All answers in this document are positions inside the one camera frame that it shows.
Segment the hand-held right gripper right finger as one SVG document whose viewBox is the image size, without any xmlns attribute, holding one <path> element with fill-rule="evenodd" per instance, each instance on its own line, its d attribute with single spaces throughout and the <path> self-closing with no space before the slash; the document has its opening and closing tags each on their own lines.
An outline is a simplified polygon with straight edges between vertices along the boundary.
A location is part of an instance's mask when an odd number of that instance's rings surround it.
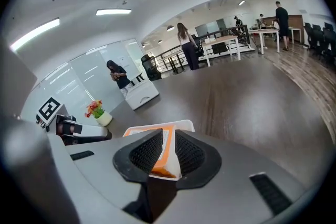
<svg viewBox="0 0 336 224">
<path fill-rule="evenodd" d="M 177 130 L 182 177 L 162 223 L 283 223 L 295 215 L 304 187 L 256 151 Z"/>
</svg>

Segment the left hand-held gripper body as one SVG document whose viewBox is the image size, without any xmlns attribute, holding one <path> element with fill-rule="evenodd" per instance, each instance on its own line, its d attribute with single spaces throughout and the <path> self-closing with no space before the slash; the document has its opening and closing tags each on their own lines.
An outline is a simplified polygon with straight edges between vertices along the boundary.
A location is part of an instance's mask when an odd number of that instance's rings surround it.
<svg viewBox="0 0 336 224">
<path fill-rule="evenodd" d="M 112 139 L 112 133 L 104 126 L 87 125 L 77 122 L 64 104 L 50 97 L 37 110 L 36 123 L 47 134 L 59 136 L 65 145 L 100 142 Z"/>
</svg>

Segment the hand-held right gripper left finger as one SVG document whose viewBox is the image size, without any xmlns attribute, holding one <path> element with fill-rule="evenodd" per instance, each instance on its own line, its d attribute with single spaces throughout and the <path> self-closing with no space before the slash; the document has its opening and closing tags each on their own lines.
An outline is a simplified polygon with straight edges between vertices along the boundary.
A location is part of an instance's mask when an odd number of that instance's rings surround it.
<svg viewBox="0 0 336 224">
<path fill-rule="evenodd" d="M 123 212 L 152 223 L 148 177 L 162 146 L 162 129 L 152 129 L 102 142 L 66 146 L 66 150 L 99 194 Z"/>
</svg>

